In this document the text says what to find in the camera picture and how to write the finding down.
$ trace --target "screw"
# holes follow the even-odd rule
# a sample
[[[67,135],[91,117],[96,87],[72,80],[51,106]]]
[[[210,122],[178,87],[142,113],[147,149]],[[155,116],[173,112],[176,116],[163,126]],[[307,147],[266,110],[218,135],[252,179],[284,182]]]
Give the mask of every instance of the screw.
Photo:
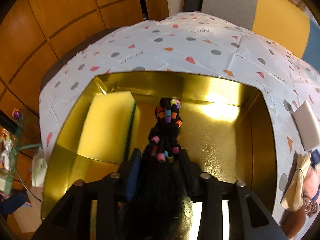
[[[203,178],[203,179],[210,179],[211,175],[207,172],[202,172],[200,174],[200,177]]]
[[[83,179],[78,179],[78,180],[76,180],[76,182],[73,184],[73,185],[75,185],[75,186],[82,186],[82,185],[84,185],[84,180]]]
[[[120,174],[118,172],[113,172],[110,174],[110,178],[118,179],[118,178],[120,178]]]
[[[243,180],[237,180],[236,184],[239,186],[239,187],[244,187],[246,186],[247,184],[243,181]]]

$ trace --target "white eraser block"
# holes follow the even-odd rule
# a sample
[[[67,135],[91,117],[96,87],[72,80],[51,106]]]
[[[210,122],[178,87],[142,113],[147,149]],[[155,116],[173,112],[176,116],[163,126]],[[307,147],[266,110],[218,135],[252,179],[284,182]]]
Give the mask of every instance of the white eraser block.
[[[320,144],[320,129],[315,114],[308,101],[293,113],[303,148],[307,152]]]

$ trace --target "yellow sponge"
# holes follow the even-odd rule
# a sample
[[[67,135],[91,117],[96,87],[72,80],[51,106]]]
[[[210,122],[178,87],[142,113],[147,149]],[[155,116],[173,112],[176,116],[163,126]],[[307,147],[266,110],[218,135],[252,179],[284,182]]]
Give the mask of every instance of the yellow sponge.
[[[120,164],[128,155],[136,105],[129,91],[94,97],[81,133],[77,154]]]

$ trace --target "braided hair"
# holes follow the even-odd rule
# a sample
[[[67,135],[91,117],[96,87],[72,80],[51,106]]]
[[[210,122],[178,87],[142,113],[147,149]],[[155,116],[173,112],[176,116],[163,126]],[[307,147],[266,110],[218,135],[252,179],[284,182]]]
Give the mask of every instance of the braided hair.
[[[142,154],[135,196],[124,207],[124,239],[178,240],[188,233],[189,199],[176,161],[179,113],[180,102],[174,98],[162,98],[155,109],[157,122]]]

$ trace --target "metallic gold surface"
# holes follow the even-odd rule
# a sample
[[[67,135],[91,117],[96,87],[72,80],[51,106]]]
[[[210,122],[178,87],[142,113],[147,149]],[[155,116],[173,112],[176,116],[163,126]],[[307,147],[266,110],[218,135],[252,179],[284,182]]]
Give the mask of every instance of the metallic gold surface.
[[[143,150],[161,97],[181,101],[178,141],[203,171],[227,182],[244,180],[270,211],[276,190],[276,153],[270,116],[261,92],[230,80],[176,72],[127,72],[92,80],[71,110],[53,149],[44,184],[42,218],[77,180],[102,179],[117,164],[76,154],[82,126],[96,94],[130,91],[140,111],[130,152]]]

